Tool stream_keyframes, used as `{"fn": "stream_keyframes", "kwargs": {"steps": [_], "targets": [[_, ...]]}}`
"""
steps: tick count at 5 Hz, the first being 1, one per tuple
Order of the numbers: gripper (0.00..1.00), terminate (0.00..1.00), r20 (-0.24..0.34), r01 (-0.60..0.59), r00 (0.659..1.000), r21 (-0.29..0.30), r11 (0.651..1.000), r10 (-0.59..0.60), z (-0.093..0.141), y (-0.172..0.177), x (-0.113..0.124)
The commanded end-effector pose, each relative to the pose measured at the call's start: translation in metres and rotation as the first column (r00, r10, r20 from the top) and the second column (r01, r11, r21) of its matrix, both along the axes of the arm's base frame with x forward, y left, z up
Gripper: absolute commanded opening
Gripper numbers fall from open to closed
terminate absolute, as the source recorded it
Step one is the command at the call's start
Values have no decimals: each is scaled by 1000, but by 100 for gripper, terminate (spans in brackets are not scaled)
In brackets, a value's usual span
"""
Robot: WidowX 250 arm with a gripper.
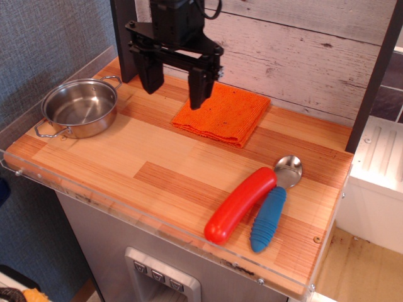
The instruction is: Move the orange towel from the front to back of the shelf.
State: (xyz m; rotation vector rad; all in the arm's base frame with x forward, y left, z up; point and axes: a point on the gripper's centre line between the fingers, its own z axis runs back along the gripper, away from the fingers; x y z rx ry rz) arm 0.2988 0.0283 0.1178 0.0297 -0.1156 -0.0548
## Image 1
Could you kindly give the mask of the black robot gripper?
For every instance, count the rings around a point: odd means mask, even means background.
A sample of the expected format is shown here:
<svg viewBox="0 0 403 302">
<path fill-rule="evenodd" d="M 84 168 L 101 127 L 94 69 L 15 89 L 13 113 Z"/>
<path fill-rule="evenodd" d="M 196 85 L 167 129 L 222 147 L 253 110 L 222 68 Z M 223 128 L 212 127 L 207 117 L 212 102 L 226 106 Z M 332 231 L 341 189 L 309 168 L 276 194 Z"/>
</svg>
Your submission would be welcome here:
<svg viewBox="0 0 403 302">
<path fill-rule="evenodd" d="M 211 96 L 213 77 L 222 76 L 220 57 L 224 50 L 204 34 L 206 20 L 216 19 L 222 10 L 218 2 L 213 15 L 205 12 L 204 1 L 151 1 L 150 22 L 129 21 L 128 43 L 144 90 L 155 93 L 164 84 L 163 64 L 190 70 L 190 108 L 199 109 Z"/>
</svg>

